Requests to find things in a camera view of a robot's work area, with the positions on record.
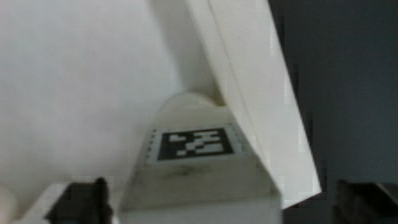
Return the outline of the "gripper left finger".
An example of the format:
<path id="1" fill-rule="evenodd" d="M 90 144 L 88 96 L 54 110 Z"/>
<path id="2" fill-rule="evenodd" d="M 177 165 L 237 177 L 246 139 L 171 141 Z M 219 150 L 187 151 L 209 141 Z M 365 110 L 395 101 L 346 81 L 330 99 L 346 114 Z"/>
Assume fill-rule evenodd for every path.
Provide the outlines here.
<path id="1" fill-rule="evenodd" d="M 15 224 L 115 224 L 109 184 L 93 182 L 56 183 Z"/>

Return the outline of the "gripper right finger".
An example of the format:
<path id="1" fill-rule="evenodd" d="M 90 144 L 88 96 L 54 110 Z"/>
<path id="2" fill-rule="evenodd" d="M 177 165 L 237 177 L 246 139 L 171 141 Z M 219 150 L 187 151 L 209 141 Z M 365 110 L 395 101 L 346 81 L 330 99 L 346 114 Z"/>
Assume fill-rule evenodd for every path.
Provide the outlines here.
<path id="1" fill-rule="evenodd" d="M 335 224 L 398 224 L 398 184 L 338 181 Z"/>

